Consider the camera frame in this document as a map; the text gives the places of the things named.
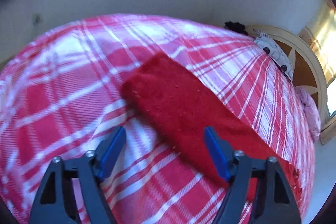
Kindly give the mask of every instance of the red cloth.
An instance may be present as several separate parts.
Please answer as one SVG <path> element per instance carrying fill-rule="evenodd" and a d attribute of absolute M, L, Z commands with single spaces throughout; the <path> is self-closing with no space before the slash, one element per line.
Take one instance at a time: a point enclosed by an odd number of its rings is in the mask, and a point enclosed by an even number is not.
<path fill-rule="evenodd" d="M 228 184 L 219 177 L 203 141 L 204 128 L 213 126 L 234 150 L 265 159 L 275 156 L 296 200 L 300 200 L 298 176 L 288 161 L 280 158 L 248 125 L 241 122 L 191 72 L 159 53 L 136 69 L 122 87 L 123 97 L 137 109 L 187 163 L 217 185 Z M 255 196 L 256 180 L 250 181 L 247 199 Z"/>

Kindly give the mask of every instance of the plaid blanket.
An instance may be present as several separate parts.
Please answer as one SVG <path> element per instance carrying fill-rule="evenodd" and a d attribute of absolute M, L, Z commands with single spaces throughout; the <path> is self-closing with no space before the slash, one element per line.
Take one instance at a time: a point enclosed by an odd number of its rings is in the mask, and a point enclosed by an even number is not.
<path fill-rule="evenodd" d="M 110 15 L 45 33 L 0 75 L 0 196 L 20 223 L 27 223 L 54 156 L 79 157 L 121 124 L 127 144 L 102 184 L 118 223 L 211 223 L 226 190 L 182 162 L 120 96 L 132 70 L 159 51 L 299 169 L 304 215 L 315 163 L 305 114 L 293 85 L 253 39 L 185 20 Z M 80 217 L 89 223 L 74 184 Z M 245 204 L 240 223 L 251 208 Z"/>

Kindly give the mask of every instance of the wooden headboard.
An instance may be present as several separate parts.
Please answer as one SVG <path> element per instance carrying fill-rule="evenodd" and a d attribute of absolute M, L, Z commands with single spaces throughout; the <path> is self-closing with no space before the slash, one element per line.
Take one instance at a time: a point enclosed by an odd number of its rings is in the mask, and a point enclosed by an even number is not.
<path fill-rule="evenodd" d="M 327 115 L 327 82 L 314 52 L 300 37 L 284 29 L 264 26 L 250 25 L 246 28 L 248 34 L 256 37 L 253 29 L 258 29 L 268 34 L 288 56 L 293 65 L 293 85 L 304 86 L 310 93 L 320 113 L 321 121 Z"/>

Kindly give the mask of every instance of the blue gripper pad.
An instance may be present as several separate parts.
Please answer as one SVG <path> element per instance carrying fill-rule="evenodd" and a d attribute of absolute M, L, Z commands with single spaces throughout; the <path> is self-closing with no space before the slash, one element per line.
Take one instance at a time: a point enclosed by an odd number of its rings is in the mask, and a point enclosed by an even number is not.
<path fill-rule="evenodd" d="M 126 132 L 123 127 L 116 127 L 109 138 L 98 145 L 94 169 L 96 177 L 103 182 L 111 175 L 118 156 L 126 142 Z"/>
<path fill-rule="evenodd" d="M 232 177 L 229 170 L 229 161 L 233 159 L 231 145 L 220 139 L 213 127 L 205 128 L 204 142 L 219 176 L 229 182 Z"/>

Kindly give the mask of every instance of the decorative pillow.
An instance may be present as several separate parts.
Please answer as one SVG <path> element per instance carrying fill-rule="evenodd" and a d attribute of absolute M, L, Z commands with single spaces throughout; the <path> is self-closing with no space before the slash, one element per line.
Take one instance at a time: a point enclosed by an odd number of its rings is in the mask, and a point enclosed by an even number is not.
<path fill-rule="evenodd" d="M 293 66 L 288 56 L 270 36 L 260 30 L 253 29 L 258 37 L 254 42 L 266 52 L 278 65 L 278 68 L 293 81 Z"/>
<path fill-rule="evenodd" d="M 314 99 L 301 86 L 295 87 L 296 94 L 303 105 L 303 111 L 306 114 L 310 136 L 313 142 L 317 142 L 321 133 L 321 119 Z"/>

